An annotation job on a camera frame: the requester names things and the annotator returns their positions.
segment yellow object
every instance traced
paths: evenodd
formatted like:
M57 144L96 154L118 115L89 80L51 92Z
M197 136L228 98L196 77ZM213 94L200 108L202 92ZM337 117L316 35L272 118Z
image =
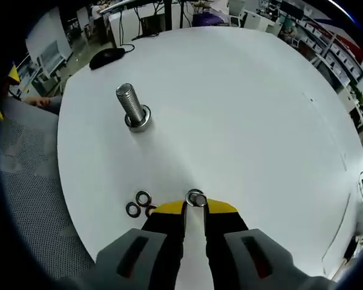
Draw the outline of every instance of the yellow object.
M237 213L237 209L225 202L215 201L207 198L208 209L210 213Z
M2 113L0 112L0 121L2 121L4 117L2 116Z
M182 208L185 201L167 202L159 205L153 213L169 213L169 214L182 214Z
M8 76L15 81L14 85L18 85L20 83L20 78L18 75L18 71L16 69L16 67L13 65L12 69L10 70L10 73L8 74Z

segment floor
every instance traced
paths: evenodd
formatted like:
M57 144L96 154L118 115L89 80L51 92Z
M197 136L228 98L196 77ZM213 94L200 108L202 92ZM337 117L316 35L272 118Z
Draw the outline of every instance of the floor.
M111 48L112 43L108 42L104 45L100 45L96 41L88 42L86 44L83 38L78 38L74 40L71 44L71 49L73 50L73 54L68 59L66 67L63 67L59 72L61 75L62 83L61 87L64 91L64 87L66 85L67 80L78 70L87 65L91 58L101 50L105 48Z

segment computer mouse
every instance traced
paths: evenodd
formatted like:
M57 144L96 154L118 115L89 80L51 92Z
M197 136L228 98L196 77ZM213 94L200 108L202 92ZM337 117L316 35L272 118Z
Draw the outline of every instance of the computer mouse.
M101 68L108 63L121 59L124 54L125 50L123 48L107 48L102 50L91 59L89 63L90 69Z

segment shelf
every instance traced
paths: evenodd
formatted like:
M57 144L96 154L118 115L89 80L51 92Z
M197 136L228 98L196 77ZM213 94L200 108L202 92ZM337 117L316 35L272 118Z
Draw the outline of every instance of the shelf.
M352 72L346 67L345 63L339 58L339 56L337 56L336 53L334 51L332 51L332 50L330 50L330 52L332 53L332 56L340 64L340 66L344 69L345 73L348 75L350 80L354 81L355 83L358 83L358 79L355 78L355 76L352 74Z
M331 35L331 38L333 37L333 33L329 32L328 29L324 28L319 22L315 21L313 18L304 15L304 18L311 20L313 23L315 23L318 27L321 27L326 33Z
M342 49L344 52L345 52L345 54L349 57L349 58L351 58L351 59L353 59L353 61L354 61L354 63L359 67L359 69L362 71L362 73L363 73L363 69L362 69L362 67L361 67L361 65L360 65L360 63L356 60L356 57L355 56L352 56L351 54L350 54L350 52L349 51L347 51L347 49L345 48L345 46L344 46L344 44L339 40L339 39L337 39L336 38L336 41L337 42L339 42L339 45L338 45L338 47L340 48L340 49Z
M302 26L300 23L297 23L298 26L300 26L308 35L311 35L312 39L315 39L316 42L321 43L323 46L327 46L327 44L318 36L314 35L312 32L310 32L308 29L306 29L304 26Z
M333 68L332 68L332 66L323 58L323 57L321 57L320 55L316 55L318 58L319 58L319 60L332 72L332 74L339 80L339 82L340 82L340 84L342 85L342 87L343 88L346 88L346 87L348 87L348 84L347 85L345 85L345 84L343 84L342 83L342 81L341 81L341 79L340 79L340 76L338 76L336 73L335 73L335 71L333 70Z
M315 48L314 47L311 47L310 45L309 45L309 43L307 43L306 41L304 41L303 39L300 39L299 40L300 42L302 42L302 43L304 43L305 45L307 45L316 55L320 55L320 53L321 52L319 52L319 51L317 51L317 50L315 50Z

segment black cable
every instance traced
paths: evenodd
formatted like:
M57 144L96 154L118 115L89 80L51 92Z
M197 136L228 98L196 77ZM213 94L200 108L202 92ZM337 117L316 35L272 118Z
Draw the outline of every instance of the black cable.
M121 46L123 47L124 45L130 45L130 46L132 46L132 49L131 49L131 50L128 50L128 51L125 51L125 53L130 53L131 51L134 51L134 49L136 48L136 47L134 46L134 44L131 44L131 43L125 43L125 44L123 44L123 45L121 45Z
M137 15L137 18L139 19L139 33L137 36L140 36L141 18L139 15L139 10L137 7L134 7L133 10L134 10L134 13Z
M187 5L187 3L186 3L186 5L185 5L185 6L186 6L187 13L188 13L188 14L190 14L192 17L194 17L194 15L193 15L193 14L191 14L191 13L188 11L188 5Z
M162 1L159 1L159 3L157 3L157 6L155 8L155 13L153 15L157 15L157 12L159 12L159 10L161 9L161 7L159 8L161 3L162 3Z
M123 44L123 25L122 25L122 11L120 11L120 27L119 27L119 33L120 33L120 46Z
M178 2L179 2L179 5L180 5L180 9L182 9L182 4L181 4L181 2L180 2L179 0L178 0ZM190 26L190 27L192 27L190 20L187 18L186 13L184 12L184 9L183 9L183 11L182 11L182 12L183 12L183 16L187 19L189 26Z

